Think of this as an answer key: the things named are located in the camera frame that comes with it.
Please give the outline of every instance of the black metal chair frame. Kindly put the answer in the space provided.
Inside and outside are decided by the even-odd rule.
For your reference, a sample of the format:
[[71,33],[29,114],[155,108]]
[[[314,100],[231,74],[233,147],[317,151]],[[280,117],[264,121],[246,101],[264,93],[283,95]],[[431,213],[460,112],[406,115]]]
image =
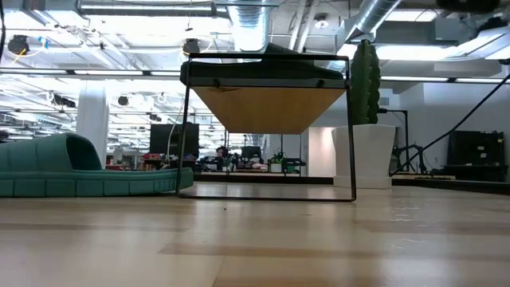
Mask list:
[[[343,80],[323,80],[323,79],[218,79],[211,78],[191,78],[191,62],[193,59],[273,59],[273,60],[315,60],[315,61],[345,61],[345,79]],[[191,53],[188,60],[188,69],[186,75],[186,95],[184,98],[184,111],[182,122],[186,123],[188,118],[188,105],[190,102],[190,87],[192,86],[236,86],[236,87],[266,87],[266,88],[344,88],[347,93],[347,125],[349,137],[349,159],[351,170],[351,198],[350,199],[305,199],[305,198],[272,198],[272,197],[246,197],[246,196],[209,196],[209,195],[186,195],[180,190],[182,160],[184,158],[184,146],[186,143],[186,124],[182,125],[182,135],[180,139],[180,151],[178,158],[177,185],[175,194],[181,199],[229,199],[229,200],[273,200],[273,201],[307,201],[307,202],[354,202],[356,200],[356,173],[355,173],[355,151],[352,127],[352,107],[351,107],[351,71],[349,58],[333,55],[311,55],[311,54],[263,54],[263,53]]]

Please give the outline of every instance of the potted plant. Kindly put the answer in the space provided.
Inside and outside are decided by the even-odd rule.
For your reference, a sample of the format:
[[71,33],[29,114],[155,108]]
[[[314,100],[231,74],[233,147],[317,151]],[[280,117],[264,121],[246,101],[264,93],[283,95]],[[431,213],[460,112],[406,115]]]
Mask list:
[[[377,124],[381,69],[375,47],[358,45],[351,66],[351,106],[354,126],[355,168],[358,188],[391,188],[388,175],[395,127]],[[351,186],[347,127],[332,132],[336,152],[337,187]]]

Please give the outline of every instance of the cactus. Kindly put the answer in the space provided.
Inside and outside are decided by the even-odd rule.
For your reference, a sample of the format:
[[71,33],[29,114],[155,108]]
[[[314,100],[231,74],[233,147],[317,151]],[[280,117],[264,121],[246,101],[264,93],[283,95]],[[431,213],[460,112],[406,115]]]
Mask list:
[[377,124],[381,69],[375,47],[368,40],[358,45],[351,71],[353,124]]

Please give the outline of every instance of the white column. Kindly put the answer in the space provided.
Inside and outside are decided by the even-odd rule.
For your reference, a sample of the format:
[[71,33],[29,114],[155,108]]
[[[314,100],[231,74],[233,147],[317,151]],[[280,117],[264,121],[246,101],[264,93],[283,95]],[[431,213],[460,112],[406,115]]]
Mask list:
[[105,168],[108,143],[109,100],[104,81],[82,81],[76,133],[90,140]]

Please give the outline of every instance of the teal curved couch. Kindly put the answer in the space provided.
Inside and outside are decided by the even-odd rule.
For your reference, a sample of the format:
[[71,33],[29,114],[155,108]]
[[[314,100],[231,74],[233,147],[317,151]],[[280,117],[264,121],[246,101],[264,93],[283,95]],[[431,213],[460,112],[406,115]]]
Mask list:
[[[150,195],[176,184],[176,169],[105,171],[92,143],[72,133],[0,144],[0,197]],[[191,186],[183,168],[180,187]]]

